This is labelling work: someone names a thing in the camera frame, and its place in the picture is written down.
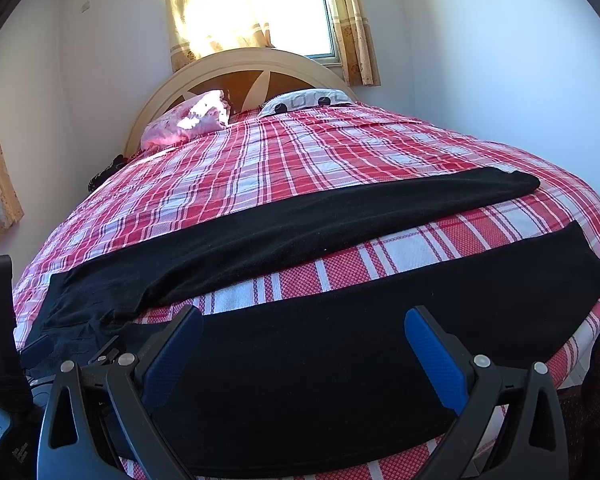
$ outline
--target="pillow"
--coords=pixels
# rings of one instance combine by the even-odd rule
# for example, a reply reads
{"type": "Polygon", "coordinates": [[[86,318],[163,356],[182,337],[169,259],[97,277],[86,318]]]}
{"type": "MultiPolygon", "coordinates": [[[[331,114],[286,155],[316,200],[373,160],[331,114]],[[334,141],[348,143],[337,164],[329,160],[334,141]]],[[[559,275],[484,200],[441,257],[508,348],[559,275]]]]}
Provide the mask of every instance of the pillow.
{"type": "Polygon", "coordinates": [[[222,90],[192,97],[149,123],[142,133],[140,149],[167,147],[224,130],[229,121],[229,111],[222,90]]]}
{"type": "Polygon", "coordinates": [[[310,88],[298,90],[274,97],[267,102],[258,118],[268,117],[276,114],[284,114],[304,108],[316,106],[335,106],[355,104],[342,90],[331,90],[328,88],[310,88]]]}

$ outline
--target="wooden headboard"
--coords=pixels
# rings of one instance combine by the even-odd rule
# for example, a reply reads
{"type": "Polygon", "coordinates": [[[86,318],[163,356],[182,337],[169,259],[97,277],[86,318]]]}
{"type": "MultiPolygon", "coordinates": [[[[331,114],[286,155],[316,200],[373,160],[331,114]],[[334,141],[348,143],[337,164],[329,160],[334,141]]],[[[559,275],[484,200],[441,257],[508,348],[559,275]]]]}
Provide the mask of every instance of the wooden headboard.
{"type": "Polygon", "coordinates": [[[209,90],[223,90],[232,113],[251,110],[280,94],[333,88],[356,95],[331,70],[304,56],[274,48],[225,50],[188,64],[171,76],[144,105],[126,142],[125,156],[140,145],[147,124],[181,102],[209,90]]]}

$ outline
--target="bedspread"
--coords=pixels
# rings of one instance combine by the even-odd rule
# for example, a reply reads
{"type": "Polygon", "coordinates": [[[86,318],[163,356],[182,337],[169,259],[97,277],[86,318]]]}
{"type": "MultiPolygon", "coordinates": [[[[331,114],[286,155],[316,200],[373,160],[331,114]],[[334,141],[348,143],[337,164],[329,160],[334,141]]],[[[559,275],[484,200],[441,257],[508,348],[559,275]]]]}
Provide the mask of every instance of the bedspread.
{"type": "MultiPolygon", "coordinates": [[[[227,130],[138,156],[82,202],[53,231],[14,288],[16,343],[23,346],[50,276],[100,254],[297,194],[480,166],[525,171],[538,177],[541,186],[520,199],[153,309],[138,322],[170,320],[185,303],[212,314],[354,285],[556,231],[572,220],[580,223],[600,257],[600,198],[581,179],[537,156],[366,105],[311,108],[261,120],[251,113],[227,130]]],[[[599,330],[600,300],[548,363],[556,384],[599,330]]],[[[499,408],[494,412],[484,446],[497,434],[504,413],[499,408]]],[[[438,442],[315,477],[406,480],[438,442]]],[[[126,468],[141,477],[132,461],[126,468]]]]}

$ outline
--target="black clamp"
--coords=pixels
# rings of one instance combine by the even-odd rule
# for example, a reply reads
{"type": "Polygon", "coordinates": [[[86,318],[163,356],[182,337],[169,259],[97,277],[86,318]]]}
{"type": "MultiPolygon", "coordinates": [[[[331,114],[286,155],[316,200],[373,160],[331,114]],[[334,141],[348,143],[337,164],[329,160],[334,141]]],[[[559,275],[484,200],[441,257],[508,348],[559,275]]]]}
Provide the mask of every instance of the black clamp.
{"type": "Polygon", "coordinates": [[[443,406],[458,415],[416,480],[462,478],[493,409],[509,405],[480,480],[567,480],[569,460],[560,402],[544,363],[529,370],[472,356],[426,308],[408,311],[407,340],[443,406]]]}
{"type": "Polygon", "coordinates": [[[186,306],[138,355],[114,337],[85,367],[62,363],[40,432],[38,478],[128,480],[104,425],[102,411],[109,404],[149,480],[190,480],[152,423],[149,407],[168,396],[202,323],[200,311],[186,306]],[[188,352],[180,352],[183,342],[188,352]],[[152,374],[157,380],[147,381],[152,374]]]}

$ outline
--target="white pillow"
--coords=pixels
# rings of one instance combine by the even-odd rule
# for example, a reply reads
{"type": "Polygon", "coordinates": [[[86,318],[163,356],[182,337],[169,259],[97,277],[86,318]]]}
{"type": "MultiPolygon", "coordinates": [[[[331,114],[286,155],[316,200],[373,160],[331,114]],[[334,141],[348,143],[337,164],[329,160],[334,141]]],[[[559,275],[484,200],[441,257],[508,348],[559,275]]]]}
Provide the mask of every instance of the white pillow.
{"type": "Polygon", "coordinates": [[[354,102],[342,90],[310,88],[274,97],[267,102],[258,118],[284,114],[317,106],[352,105],[354,102]]]}

